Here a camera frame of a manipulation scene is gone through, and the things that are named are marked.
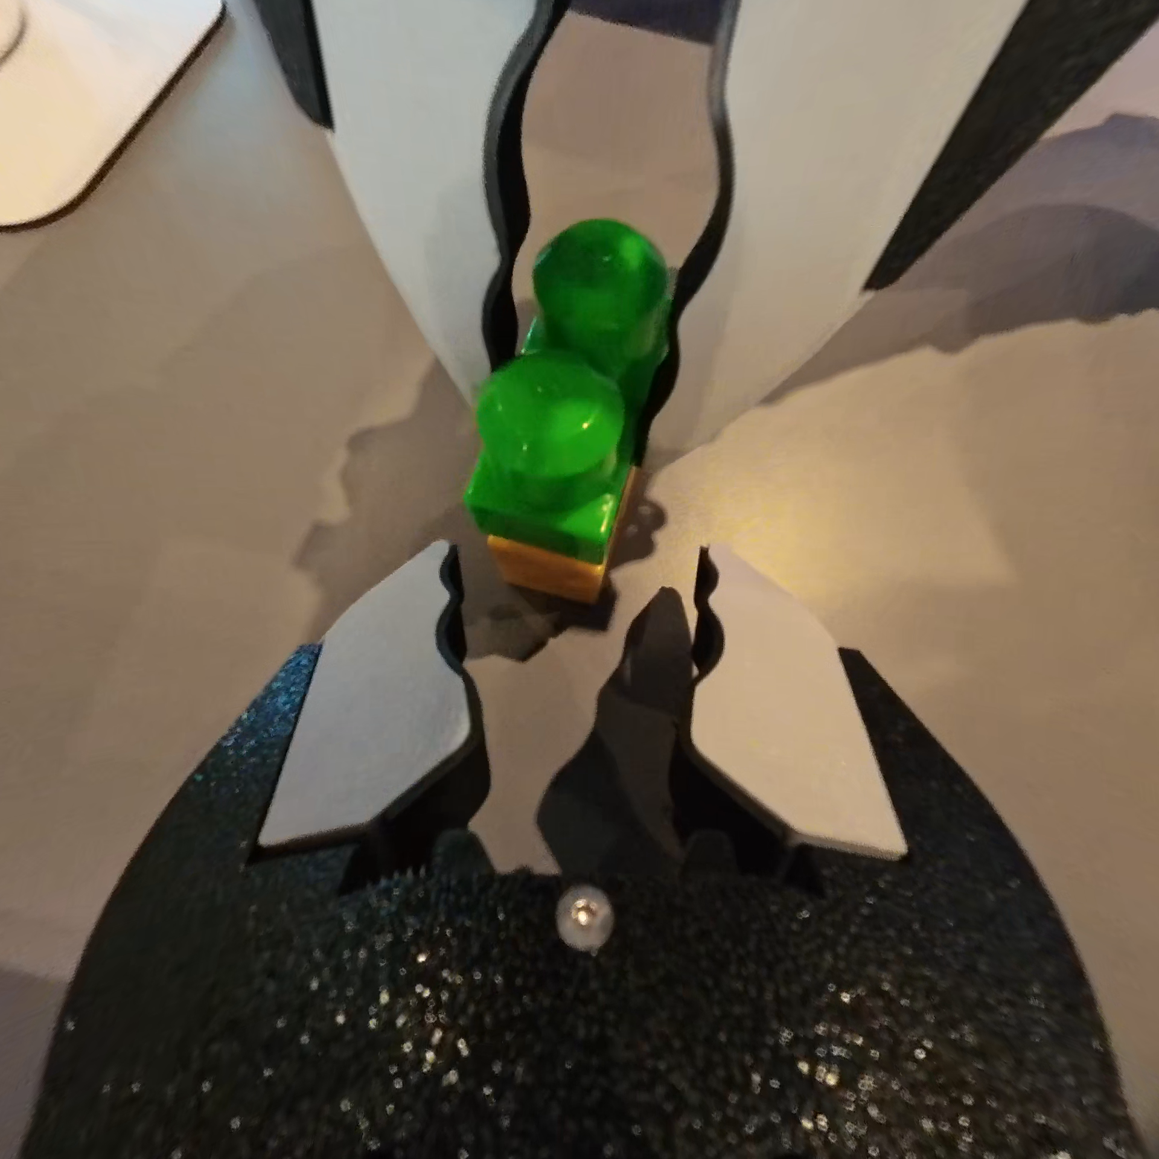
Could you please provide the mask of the yellow mega block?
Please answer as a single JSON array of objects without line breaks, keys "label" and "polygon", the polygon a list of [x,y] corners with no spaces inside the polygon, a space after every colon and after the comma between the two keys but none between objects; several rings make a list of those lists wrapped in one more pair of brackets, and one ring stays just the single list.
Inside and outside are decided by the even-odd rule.
[{"label": "yellow mega block", "polygon": [[606,587],[607,572],[627,522],[634,493],[638,489],[638,475],[639,470],[636,467],[632,467],[628,472],[613,522],[613,535],[601,564],[554,554],[522,541],[487,536],[487,551],[497,564],[504,583],[576,605],[595,605]]}]

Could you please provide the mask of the instruction sheet on stand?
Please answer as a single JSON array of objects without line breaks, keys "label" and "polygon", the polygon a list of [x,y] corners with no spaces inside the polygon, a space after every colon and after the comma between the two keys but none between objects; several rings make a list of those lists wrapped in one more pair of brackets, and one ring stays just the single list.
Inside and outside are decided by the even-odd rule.
[{"label": "instruction sheet on stand", "polygon": [[221,2],[3,2],[3,231],[78,203],[224,14]]}]

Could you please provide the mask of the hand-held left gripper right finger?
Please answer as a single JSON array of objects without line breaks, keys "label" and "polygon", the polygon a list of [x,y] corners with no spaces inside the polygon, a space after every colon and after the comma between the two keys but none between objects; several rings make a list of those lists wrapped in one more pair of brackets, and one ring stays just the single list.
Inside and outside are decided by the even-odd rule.
[{"label": "hand-held left gripper right finger", "polygon": [[716,831],[745,874],[781,879],[802,851],[904,862],[903,824],[831,632],[723,544],[700,551],[693,599],[681,841]]}]

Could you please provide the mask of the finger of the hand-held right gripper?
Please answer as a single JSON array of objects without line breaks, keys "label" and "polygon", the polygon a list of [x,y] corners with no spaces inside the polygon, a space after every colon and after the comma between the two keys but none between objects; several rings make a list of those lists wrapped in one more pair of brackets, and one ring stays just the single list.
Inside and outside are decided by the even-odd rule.
[{"label": "finger of the hand-held right gripper", "polygon": [[569,3],[322,2],[332,150],[399,296],[469,406],[518,344],[530,82]]},{"label": "finger of the hand-held right gripper", "polygon": [[707,92],[718,194],[676,279],[650,468],[718,437],[864,305],[1023,9],[728,5]]}]

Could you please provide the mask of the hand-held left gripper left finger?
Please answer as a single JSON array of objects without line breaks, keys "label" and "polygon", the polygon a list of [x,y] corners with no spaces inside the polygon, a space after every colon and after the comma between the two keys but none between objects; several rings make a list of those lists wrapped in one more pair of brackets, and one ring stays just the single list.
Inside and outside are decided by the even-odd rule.
[{"label": "hand-held left gripper left finger", "polygon": [[354,846],[359,871],[417,871],[482,810],[490,766],[465,670],[457,546],[434,541],[326,632],[256,852]]}]

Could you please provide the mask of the green two-stud mega block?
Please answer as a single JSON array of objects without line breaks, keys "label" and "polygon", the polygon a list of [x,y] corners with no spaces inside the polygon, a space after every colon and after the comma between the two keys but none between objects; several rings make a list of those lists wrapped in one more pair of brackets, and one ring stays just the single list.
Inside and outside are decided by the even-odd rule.
[{"label": "green two-stud mega block", "polygon": [[489,537],[601,566],[670,350],[672,278],[645,234],[587,220],[541,250],[532,290],[519,354],[481,387],[464,503]]}]

